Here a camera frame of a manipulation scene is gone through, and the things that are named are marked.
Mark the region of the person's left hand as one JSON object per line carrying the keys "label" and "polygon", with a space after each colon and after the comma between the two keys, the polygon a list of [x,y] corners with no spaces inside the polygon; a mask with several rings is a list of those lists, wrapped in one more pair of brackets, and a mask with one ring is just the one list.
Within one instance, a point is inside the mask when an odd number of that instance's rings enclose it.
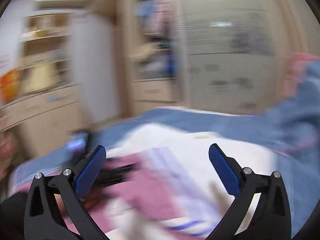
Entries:
{"label": "person's left hand", "polygon": [[1,180],[11,174],[18,164],[18,143],[13,132],[1,133]]}

